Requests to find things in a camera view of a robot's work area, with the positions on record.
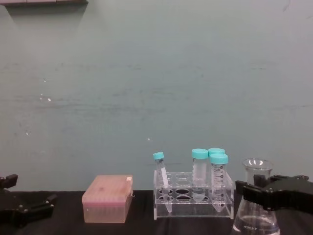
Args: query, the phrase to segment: clear acrylic rack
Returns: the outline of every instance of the clear acrylic rack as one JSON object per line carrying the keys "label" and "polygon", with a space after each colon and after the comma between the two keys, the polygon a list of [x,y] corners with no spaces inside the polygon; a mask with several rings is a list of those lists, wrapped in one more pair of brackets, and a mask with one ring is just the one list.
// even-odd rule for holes
{"label": "clear acrylic rack", "polygon": [[154,173],[154,219],[161,217],[225,217],[234,219],[234,189],[233,181],[226,175],[225,203],[224,209],[218,212],[211,201],[211,186],[207,184],[205,188],[205,198],[201,202],[196,202],[192,198],[192,173],[190,172],[169,172],[167,173],[170,203],[172,212],[166,209],[162,195],[162,180]]}

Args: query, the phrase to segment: pink tip box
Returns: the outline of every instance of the pink tip box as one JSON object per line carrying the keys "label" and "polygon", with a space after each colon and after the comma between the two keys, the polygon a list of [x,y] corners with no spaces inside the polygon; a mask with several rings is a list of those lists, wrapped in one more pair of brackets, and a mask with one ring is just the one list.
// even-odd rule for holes
{"label": "pink tip box", "polygon": [[98,175],[83,195],[85,223],[124,223],[132,198],[132,175]]}

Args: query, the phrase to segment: teal screw cap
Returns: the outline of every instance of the teal screw cap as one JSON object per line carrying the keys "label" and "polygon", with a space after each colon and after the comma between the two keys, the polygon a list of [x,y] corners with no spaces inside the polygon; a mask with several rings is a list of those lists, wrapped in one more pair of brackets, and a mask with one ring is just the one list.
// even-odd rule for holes
{"label": "teal screw cap", "polygon": [[224,153],[215,153],[210,156],[210,160],[213,164],[227,164],[228,156]]}
{"label": "teal screw cap", "polygon": [[162,158],[164,158],[164,153],[163,152],[154,153],[153,158],[154,158],[154,160],[162,159]]}
{"label": "teal screw cap", "polygon": [[208,159],[209,152],[206,149],[195,148],[191,151],[191,157],[195,159]]}
{"label": "teal screw cap", "polygon": [[210,148],[209,149],[209,156],[215,153],[225,153],[225,149],[222,149],[222,148]]}

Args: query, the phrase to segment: erlenmeyer flask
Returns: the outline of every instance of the erlenmeyer flask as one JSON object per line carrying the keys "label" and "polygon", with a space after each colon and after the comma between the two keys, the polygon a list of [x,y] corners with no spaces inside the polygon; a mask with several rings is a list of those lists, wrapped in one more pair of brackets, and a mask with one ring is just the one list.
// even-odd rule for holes
{"label": "erlenmeyer flask", "polygon": [[[251,185],[261,186],[256,179],[267,180],[272,171],[272,164],[261,159],[246,159],[246,181]],[[275,212],[266,211],[262,206],[242,198],[234,221],[231,235],[280,235]]]}

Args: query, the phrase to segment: tip box lid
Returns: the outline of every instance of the tip box lid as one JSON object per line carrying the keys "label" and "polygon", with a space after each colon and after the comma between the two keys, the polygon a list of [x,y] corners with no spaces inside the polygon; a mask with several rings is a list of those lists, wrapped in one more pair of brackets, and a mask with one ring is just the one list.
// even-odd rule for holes
{"label": "tip box lid", "polygon": [[125,203],[133,193],[132,175],[98,175],[83,195],[83,203]]}

